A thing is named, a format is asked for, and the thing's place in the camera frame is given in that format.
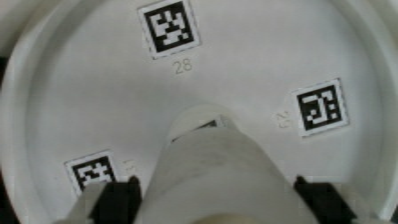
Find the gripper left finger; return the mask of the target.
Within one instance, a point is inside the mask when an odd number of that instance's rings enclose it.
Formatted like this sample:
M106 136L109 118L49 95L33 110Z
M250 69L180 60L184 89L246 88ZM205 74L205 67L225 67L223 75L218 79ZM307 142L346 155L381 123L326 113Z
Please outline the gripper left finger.
M132 224L141 204L140 180L90 183L54 224Z

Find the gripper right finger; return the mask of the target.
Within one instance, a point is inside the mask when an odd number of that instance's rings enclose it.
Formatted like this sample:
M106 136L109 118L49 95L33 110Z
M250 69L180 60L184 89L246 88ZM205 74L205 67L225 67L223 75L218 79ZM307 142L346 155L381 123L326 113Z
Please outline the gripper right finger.
M363 219L353 212L330 182L308 182L298 176L292 189L310 210L317 224L362 224Z

